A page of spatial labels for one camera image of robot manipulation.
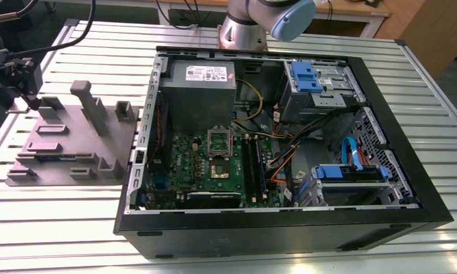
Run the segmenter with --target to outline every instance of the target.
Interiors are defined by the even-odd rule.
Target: motherboard
[[[151,177],[155,192],[149,207],[209,208],[210,201],[226,201],[234,208],[279,207],[279,188],[266,187],[263,176],[271,156],[266,137],[230,136],[222,130],[207,135],[175,135],[169,173]]]

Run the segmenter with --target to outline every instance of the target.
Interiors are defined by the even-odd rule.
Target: green motherboard
[[[175,135],[171,144],[170,169],[166,179],[166,192],[235,192],[241,194],[241,208],[279,207],[282,196],[279,188],[266,190],[263,199],[246,196],[243,176],[243,137],[213,134],[210,147],[206,135]],[[230,157],[209,157],[207,149],[222,151],[230,148]],[[271,144],[265,137],[258,139],[258,148],[263,166],[271,158]],[[157,206],[159,209],[173,209],[173,203]]]

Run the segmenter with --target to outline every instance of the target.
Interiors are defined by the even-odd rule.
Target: sticker
[[[318,79],[319,84],[331,84],[329,79]]]
[[[287,200],[290,200],[290,198],[293,198],[293,194],[290,193],[290,191],[286,188],[283,189],[283,196],[287,198]]]
[[[189,66],[185,68],[185,80],[226,82],[226,67]]]
[[[274,122],[279,122],[279,118],[281,118],[281,113],[278,113],[277,111],[274,111]]]

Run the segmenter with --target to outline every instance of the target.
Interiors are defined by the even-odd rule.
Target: ram slot
[[[247,203],[254,203],[257,200],[255,188],[254,188],[254,178],[253,178],[253,168],[251,168],[251,148],[250,139],[246,136],[242,140],[242,168],[243,168],[243,185],[245,185],[245,198]]]
[[[258,138],[251,140],[253,143],[253,171],[254,171],[254,184],[257,184],[257,197],[258,198],[267,198],[266,195],[266,180],[263,178],[263,163],[262,163],[262,153],[261,153],[261,147],[258,145]]]

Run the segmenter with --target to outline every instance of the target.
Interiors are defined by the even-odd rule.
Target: slotted metal surface
[[[59,40],[85,27],[65,27]],[[142,106],[157,45],[215,47],[215,30],[93,24],[87,38],[42,63],[41,95],[69,95],[73,80],[93,83],[105,105]],[[365,252],[145,260],[111,234],[119,187],[17,187],[3,180],[25,143],[35,113],[9,115],[0,131],[0,272],[74,273],[457,273],[457,115],[430,78],[393,41],[302,35],[267,38],[271,51],[361,57],[385,95],[419,160],[451,210],[454,222],[413,233]]]

